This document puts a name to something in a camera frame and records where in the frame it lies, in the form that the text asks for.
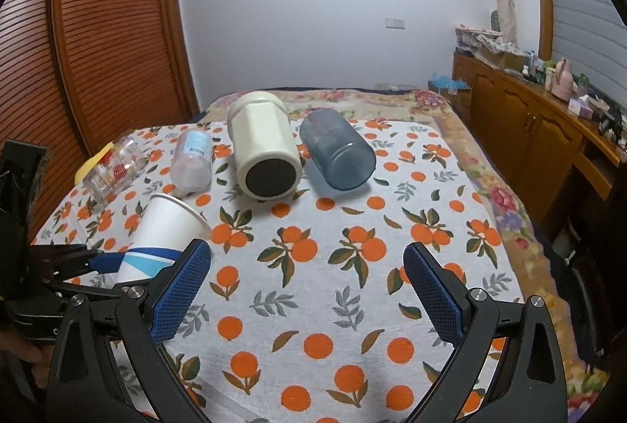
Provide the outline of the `left hand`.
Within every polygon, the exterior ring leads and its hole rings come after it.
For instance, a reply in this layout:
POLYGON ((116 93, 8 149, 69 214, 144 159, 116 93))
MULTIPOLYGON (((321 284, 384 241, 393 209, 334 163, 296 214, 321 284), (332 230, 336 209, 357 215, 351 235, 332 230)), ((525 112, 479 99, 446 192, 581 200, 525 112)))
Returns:
POLYGON ((19 336, 13 330, 2 330, 0 332, 0 349, 29 363, 32 366, 32 374, 36 386, 39 389, 47 388, 54 350, 53 345, 38 347, 19 336))

